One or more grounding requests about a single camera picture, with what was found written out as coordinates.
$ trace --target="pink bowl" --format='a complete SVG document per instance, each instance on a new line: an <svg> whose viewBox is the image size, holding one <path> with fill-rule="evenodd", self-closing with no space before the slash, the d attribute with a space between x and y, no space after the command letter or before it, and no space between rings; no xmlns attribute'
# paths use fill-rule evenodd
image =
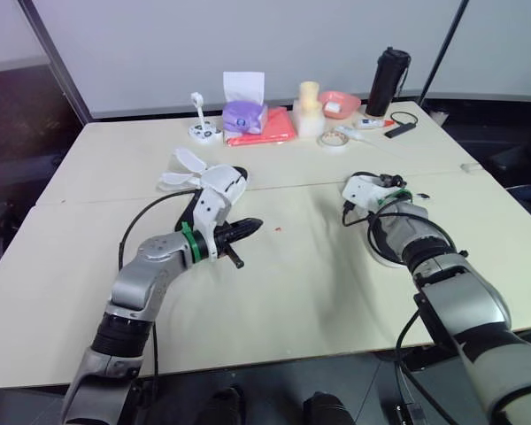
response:
<svg viewBox="0 0 531 425"><path fill-rule="evenodd" d="M362 104L362 101L348 93L341 91L325 91L319 95L319 101L322 103L322 111L328 118L335 118L337 120L344 120L351 116ZM340 112L325 111L325 104L327 102L337 102L340 104Z"/></svg>

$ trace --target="black water bottle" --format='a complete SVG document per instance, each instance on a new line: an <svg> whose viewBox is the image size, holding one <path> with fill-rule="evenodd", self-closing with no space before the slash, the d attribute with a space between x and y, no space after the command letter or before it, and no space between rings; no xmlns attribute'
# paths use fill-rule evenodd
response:
<svg viewBox="0 0 531 425"><path fill-rule="evenodd" d="M372 91L366 114L373 117L385 115L391 99L396 94L397 84L411 62L409 53L388 47L378 59L378 70L373 77Z"/></svg>

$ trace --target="white wall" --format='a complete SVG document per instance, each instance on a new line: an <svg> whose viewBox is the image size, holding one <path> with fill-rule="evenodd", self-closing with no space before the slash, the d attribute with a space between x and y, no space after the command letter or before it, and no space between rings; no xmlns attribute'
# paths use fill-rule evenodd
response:
<svg viewBox="0 0 531 425"><path fill-rule="evenodd" d="M429 97L531 100L531 0L471 0Z"/></svg>
<svg viewBox="0 0 531 425"><path fill-rule="evenodd" d="M389 45L420 93L458 0L34 0L93 117L223 101L223 71L265 71L267 100L303 80L368 94ZM472 0L429 97L531 100L531 0Z"/></svg>
<svg viewBox="0 0 531 425"><path fill-rule="evenodd" d="M15 0L0 0L0 71L49 63Z"/></svg>
<svg viewBox="0 0 531 425"><path fill-rule="evenodd" d="M454 0L34 0L93 117L222 104L223 71L265 71L266 99L300 81L370 91L389 45L409 51L419 92Z"/></svg>

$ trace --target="white table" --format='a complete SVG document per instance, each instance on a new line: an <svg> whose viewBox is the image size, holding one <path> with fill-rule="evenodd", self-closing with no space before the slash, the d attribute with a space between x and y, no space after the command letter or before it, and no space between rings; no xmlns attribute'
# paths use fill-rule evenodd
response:
<svg viewBox="0 0 531 425"><path fill-rule="evenodd" d="M406 270L370 258L360 228L341 226L342 186L243 195L229 219L264 221L235 245L246 266L205 261L172 284L158 316L161 373L395 344L415 310L415 288ZM501 291L513 327L531 327L528 214L484 171L412 176L409 187L431 196L420 202ZM142 240L173 228L187 201L172 200L144 216L126 260ZM0 262L0 387L73 379L117 273L118 241L146 203L65 203L30 212ZM405 340L429 341L420 323ZM145 355L148 374L151 344Z"/></svg>
<svg viewBox="0 0 531 425"><path fill-rule="evenodd" d="M160 196L156 183L162 172L177 166L172 161L177 146L190 148L209 164L244 166L251 174L249 190L344 182L357 170L409 176L455 172L462 164L475 163L414 102L392 104L389 114L393 111L411 112L419 117L419 124L391 140L381 130L366 130L366 138L380 148L351 141L348 150L336 155L327 154L315 139L280 145L201 146L187 135L197 119L88 124L37 204ZM328 120L327 128L351 121Z"/></svg>

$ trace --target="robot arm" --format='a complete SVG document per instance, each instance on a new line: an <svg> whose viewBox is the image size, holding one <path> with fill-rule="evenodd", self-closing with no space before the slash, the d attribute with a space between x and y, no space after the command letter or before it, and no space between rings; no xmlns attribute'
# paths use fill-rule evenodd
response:
<svg viewBox="0 0 531 425"><path fill-rule="evenodd" d="M207 170L202 190L181 218L181 231L146 240L119 271L94 341L65 394L61 423L122 423L128 414L123 409L137 405L143 349L171 282L203 259L228 255L237 268L243 266L230 244L254 233L262 221L227 223L226 217L246 176L230 166Z"/></svg>
<svg viewBox="0 0 531 425"><path fill-rule="evenodd" d="M361 180L361 186L378 186L377 195L362 196L358 181L349 181L343 194L356 205L384 205L379 223L372 223L378 248L411 272L421 319L436 343L456 349L489 421L531 423L531 344L510 331L510 314L499 292L455 252L437 226L418 219L427 218L425 208L411 204L409 197L399 202L400 197L389 197L399 192L397 186L382 194L384 179Z"/></svg>

